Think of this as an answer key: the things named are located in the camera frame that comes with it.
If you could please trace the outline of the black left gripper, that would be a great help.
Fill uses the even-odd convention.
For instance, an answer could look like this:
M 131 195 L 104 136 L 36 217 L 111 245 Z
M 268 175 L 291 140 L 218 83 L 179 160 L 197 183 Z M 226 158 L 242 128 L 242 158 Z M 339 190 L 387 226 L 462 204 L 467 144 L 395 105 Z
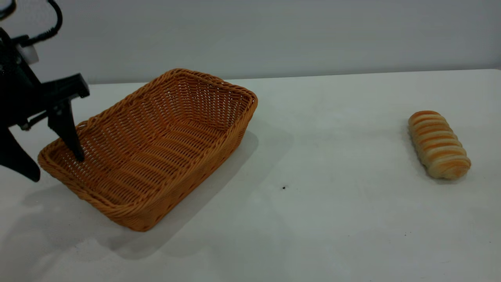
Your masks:
M 11 38 L 1 30 L 2 122 L 28 130 L 44 118 L 79 162 L 85 159 L 73 118 L 72 100 L 90 95 L 82 75 L 40 82 L 30 65 L 38 62 L 34 47 L 20 44 L 27 36 Z M 0 130 L 0 164 L 38 182 L 41 172 L 7 127 Z

